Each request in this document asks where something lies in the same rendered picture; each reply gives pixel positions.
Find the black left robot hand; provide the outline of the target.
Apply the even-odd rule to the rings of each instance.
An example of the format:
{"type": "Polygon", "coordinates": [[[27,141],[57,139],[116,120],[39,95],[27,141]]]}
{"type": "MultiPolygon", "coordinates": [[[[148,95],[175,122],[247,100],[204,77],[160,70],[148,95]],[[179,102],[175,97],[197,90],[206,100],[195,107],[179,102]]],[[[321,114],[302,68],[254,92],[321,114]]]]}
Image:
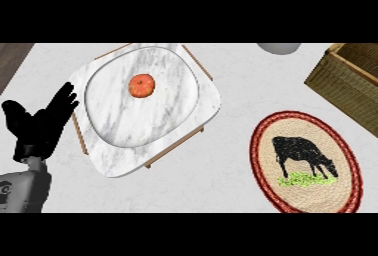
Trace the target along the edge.
{"type": "Polygon", "coordinates": [[[31,115],[14,100],[2,103],[6,127],[17,137],[14,160],[23,162],[29,157],[46,160],[55,151],[64,127],[71,118],[79,101],[74,85],[67,82],[57,92],[46,108],[31,115]]]}

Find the oval woven cow placemat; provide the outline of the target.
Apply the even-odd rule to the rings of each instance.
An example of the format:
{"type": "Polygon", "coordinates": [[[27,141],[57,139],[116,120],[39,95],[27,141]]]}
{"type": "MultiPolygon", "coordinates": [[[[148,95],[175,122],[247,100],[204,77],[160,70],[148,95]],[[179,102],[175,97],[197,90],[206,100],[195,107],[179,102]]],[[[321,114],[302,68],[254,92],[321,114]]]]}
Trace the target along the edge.
{"type": "Polygon", "coordinates": [[[299,111],[271,114],[250,142],[253,174],[284,213],[355,213],[364,188],[353,151],[333,127],[299,111]]]}

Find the brown wicker basket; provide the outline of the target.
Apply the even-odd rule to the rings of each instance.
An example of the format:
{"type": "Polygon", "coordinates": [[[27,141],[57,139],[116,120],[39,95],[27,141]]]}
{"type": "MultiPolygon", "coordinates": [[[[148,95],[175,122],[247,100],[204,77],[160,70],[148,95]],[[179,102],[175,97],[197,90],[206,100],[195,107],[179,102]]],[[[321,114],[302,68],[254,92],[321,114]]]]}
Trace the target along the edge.
{"type": "Polygon", "coordinates": [[[334,44],[305,84],[378,138],[378,43],[334,44]]]}

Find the dark wooden panel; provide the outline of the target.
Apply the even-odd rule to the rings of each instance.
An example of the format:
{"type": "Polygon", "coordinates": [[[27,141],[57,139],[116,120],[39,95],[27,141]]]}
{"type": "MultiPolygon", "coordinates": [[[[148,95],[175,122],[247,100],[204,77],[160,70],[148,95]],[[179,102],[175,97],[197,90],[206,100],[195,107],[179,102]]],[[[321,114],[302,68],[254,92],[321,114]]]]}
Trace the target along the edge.
{"type": "Polygon", "coordinates": [[[33,43],[0,43],[0,94],[33,49],[33,43]]]}

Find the white marble tray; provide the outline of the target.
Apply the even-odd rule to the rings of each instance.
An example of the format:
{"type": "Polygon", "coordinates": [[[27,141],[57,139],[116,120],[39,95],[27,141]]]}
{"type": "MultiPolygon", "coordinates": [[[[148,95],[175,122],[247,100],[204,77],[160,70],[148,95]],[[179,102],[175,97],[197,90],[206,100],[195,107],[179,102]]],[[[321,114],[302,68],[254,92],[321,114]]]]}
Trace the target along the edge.
{"type": "Polygon", "coordinates": [[[188,47],[133,43],[86,64],[71,75],[83,150],[99,173],[120,177],[151,165],[215,118],[222,97],[188,47]],[[129,83],[150,74],[156,90],[145,98],[129,83]]]}

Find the orange tomato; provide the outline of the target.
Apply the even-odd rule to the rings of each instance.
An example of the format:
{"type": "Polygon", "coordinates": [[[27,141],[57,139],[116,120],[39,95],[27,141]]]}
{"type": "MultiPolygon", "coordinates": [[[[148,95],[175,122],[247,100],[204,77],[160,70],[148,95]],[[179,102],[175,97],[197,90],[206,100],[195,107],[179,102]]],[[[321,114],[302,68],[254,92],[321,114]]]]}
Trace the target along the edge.
{"type": "Polygon", "coordinates": [[[145,98],[156,90],[156,80],[150,74],[136,75],[129,83],[129,92],[133,97],[145,98]]]}

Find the grey rounded object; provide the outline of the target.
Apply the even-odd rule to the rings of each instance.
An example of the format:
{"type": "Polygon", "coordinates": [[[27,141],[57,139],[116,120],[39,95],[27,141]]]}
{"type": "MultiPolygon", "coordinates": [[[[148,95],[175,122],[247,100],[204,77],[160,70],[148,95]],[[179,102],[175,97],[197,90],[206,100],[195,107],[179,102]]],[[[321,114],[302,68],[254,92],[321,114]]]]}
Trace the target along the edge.
{"type": "Polygon", "coordinates": [[[260,48],[277,55],[288,55],[297,51],[300,43],[259,43],[260,48]]]}

